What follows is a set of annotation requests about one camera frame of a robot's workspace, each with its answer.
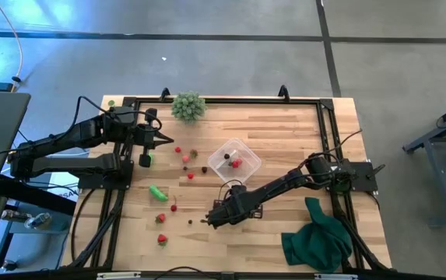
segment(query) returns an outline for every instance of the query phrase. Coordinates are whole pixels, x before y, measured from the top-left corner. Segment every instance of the red strawberry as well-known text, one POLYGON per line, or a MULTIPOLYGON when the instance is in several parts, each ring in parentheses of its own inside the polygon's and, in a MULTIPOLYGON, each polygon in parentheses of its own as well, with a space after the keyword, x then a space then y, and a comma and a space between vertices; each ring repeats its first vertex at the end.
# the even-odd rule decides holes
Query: red strawberry
POLYGON ((176 206, 176 197, 174 197, 174 204, 170 206, 170 210, 172 212, 176 212, 177 206, 176 206))
POLYGON ((156 223, 164 223, 166 221, 166 215, 164 213, 159 214, 157 217, 155 217, 156 223))
POLYGON ((159 236, 157 237, 157 243, 160 246, 166 246, 167 245, 167 237, 163 234, 159 234, 159 236))

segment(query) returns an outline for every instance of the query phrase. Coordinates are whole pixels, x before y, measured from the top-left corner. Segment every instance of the cucumber toy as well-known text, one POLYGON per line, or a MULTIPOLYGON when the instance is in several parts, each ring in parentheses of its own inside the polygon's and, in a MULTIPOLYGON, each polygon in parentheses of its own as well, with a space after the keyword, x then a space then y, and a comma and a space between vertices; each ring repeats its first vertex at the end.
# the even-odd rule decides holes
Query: cucumber toy
POLYGON ((156 185, 150 185, 150 192, 157 200, 167 201, 167 196, 162 191, 160 191, 156 185))

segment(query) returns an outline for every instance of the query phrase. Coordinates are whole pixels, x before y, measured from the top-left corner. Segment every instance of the broccoli toy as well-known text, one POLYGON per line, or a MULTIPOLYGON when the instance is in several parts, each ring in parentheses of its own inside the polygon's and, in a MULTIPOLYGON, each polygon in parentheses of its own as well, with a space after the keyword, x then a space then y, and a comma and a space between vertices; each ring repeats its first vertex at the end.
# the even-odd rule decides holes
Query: broccoli toy
POLYGON ((205 113, 205 100, 198 93, 179 93, 173 100, 172 115, 186 124, 195 123, 205 113))

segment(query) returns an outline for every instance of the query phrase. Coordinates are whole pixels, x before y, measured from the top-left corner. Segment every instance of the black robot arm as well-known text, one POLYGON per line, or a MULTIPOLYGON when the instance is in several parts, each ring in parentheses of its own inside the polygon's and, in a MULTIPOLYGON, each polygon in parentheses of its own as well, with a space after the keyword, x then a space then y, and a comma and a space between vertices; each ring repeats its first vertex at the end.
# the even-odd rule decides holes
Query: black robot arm
POLYGON ((27 180, 46 172, 70 172, 80 174, 98 173, 110 175, 121 170, 120 155, 103 154, 95 159, 50 158, 56 152, 70 148, 92 148, 100 144, 115 142, 143 146, 139 164, 150 166, 149 149, 174 140, 152 126, 156 119, 156 109, 145 113, 147 124, 136 124, 131 107, 111 107, 105 114, 92 117, 71 126, 66 132, 49 135, 34 142, 25 142, 19 150, 8 157, 10 173, 16 179, 27 180))

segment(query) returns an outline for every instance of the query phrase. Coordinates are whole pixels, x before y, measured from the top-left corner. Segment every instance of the clear plastic container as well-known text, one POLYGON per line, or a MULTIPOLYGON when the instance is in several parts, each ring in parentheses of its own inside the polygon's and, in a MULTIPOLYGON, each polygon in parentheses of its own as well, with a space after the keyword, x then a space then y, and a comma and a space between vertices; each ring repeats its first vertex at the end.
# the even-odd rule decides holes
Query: clear plastic container
POLYGON ((226 142, 209 157, 207 163, 224 182, 236 179, 244 183, 261 167, 261 159, 238 138, 226 142), (224 159, 225 154, 230 155, 230 158, 224 159), (229 165, 237 159, 241 159, 238 168, 229 165))

